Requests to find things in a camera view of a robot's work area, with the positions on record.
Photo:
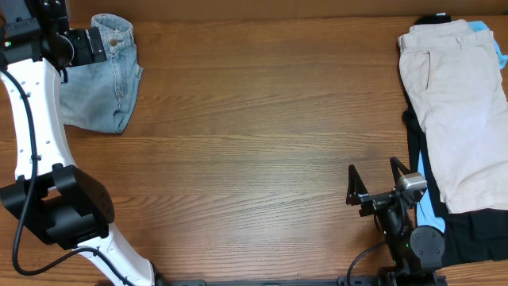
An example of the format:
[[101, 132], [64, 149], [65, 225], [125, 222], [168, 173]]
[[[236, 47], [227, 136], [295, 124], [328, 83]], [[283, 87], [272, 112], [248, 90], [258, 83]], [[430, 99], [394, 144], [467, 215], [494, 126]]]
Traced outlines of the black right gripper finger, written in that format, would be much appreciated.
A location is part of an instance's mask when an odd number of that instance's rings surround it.
[[346, 203], [348, 205], [358, 205], [364, 201], [364, 197], [368, 195], [368, 190], [362, 181], [360, 174], [353, 164], [348, 166], [348, 190], [346, 195]]
[[397, 158], [390, 158], [391, 171], [396, 184], [400, 184], [410, 174], [410, 170]]

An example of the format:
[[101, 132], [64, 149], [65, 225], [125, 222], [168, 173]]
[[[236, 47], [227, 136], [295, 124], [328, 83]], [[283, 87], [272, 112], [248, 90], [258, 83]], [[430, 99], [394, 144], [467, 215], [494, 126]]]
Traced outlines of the light blue denim shorts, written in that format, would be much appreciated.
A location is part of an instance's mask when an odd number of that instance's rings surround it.
[[96, 14], [106, 61], [70, 68], [60, 89], [65, 125], [123, 133], [133, 114], [143, 68], [138, 64], [133, 24], [114, 14]]

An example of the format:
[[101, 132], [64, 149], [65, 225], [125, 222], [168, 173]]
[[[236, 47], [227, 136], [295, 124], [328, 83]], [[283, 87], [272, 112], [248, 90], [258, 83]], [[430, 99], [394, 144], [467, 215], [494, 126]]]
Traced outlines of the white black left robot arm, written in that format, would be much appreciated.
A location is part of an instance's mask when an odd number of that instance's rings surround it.
[[156, 285], [152, 263], [116, 227], [106, 188], [79, 169], [68, 147], [60, 88], [70, 68], [96, 68], [114, 50], [106, 31], [72, 29], [65, 1], [4, 1], [1, 79], [17, 140], [13, 184], [1, 202], [41, 242], [84, 256], [115, 285]]

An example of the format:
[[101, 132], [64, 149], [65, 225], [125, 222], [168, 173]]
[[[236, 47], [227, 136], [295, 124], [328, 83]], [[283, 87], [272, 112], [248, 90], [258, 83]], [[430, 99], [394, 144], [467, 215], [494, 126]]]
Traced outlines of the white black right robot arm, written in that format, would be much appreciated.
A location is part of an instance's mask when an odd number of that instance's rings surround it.
[[[390, 159], [394, 187], [371, 194], [354, 165], [348, 166], [346, 203], [360, 206], [362, 217], [372, 215], [384, 241], [359, 254], [341, 276], [339, 285], [447, 286], [445, 276], [437, 275], [445, 253], [445, 237], [434, 226], [414, 226], [409, 210], [416, 207], [427, 189], [419, 172], [411, 172], [396, 157]], [[354, 276], [352, 270], [367, 254], [386, 246], [393, 265], [382, 267], [375, 276]]]

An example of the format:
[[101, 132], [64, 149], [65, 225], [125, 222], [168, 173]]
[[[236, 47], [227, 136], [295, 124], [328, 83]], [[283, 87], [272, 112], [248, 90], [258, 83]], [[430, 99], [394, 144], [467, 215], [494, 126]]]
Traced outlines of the light blue folded garment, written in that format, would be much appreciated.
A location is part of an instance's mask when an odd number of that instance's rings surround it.
[[[483, 30], [490, 30], [490, 28], [483, 21], [469, 21], [468, 25], [470, 29], [477, 33]], [[502, 51], [497, 43], [494, 41], [493, 43], [496, 55], [498, 57], [499, 69], [502, 70], [507, 63], [507, 55], [503, 55]], [[417, 163], [418, 163], [418, 172], [420, 172], [428, 181], [428, 186], [430, 186], [430, 172], [429, 162], [427, 159], [423, 158], [423, 155], [426, 155], [427, 152], [423, 148], [423, 144], [420, 144], [420, 152], [418, 155]], [[420, 202], [417, 203], [416, 206], [416, 219], [418, 226], [433, 226], [437, 228], [440, 232], [445, 232], [445, 220], [442, 217], [438, 217], [434, 214], [433, 205], [431, 202], [431, 198], [429, 195], [429, 191], [426, 191]]]

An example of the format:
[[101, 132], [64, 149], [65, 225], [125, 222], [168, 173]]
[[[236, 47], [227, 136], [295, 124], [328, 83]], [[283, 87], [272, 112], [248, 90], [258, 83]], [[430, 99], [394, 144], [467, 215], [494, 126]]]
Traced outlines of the black folded garment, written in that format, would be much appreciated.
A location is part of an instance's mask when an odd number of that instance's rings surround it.
[[[414, 25], [443, 24], [452, 20], [448, 16], [434, 16], [418, 20]], [[408, 131], [410, 165], [418, 170], [420, 144], [427, 152], [425, 134], [419, 126], [417, 115], [405, 90], [408, 108], [403, 115]], [[434, 214], [445, 220], [445, 252], [443, 263], [446, 266], [476, 261], [501, 261], [507, 257], [507, 208], [506, 210], [483, 209], [460, 214], [452, 214], [441, 202], [436, 180], [429, 165], [430, 186], [427, 191], [431, 198]]]

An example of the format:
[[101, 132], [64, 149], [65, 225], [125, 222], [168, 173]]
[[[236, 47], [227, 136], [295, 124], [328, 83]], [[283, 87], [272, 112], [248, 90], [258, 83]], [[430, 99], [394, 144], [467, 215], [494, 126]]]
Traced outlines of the beige folded shorts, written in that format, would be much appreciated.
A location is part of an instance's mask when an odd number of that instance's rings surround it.
[[506, 210], [507, 101], [492, 31], [414, 25], [398, 43], [441, 202], [452, 214]]

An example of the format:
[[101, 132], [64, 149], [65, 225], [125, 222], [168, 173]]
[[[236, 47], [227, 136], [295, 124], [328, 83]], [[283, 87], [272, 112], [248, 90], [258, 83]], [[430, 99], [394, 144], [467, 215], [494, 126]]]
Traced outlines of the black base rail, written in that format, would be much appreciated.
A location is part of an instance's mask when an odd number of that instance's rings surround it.
[[[239, 281], [216, 281], [204, 280], [174, 280], [164, 282], [170, 286], [381, 286], [389, 285], [377, 276], [352, 276], [350, 281], [346, 276], [339, 276], [334, 280], [239, 280]], [[424, 276], [409, 280], [408, 277], [399, 277], [394, 285], [403, 286], [447, 286], [445, 276]]]

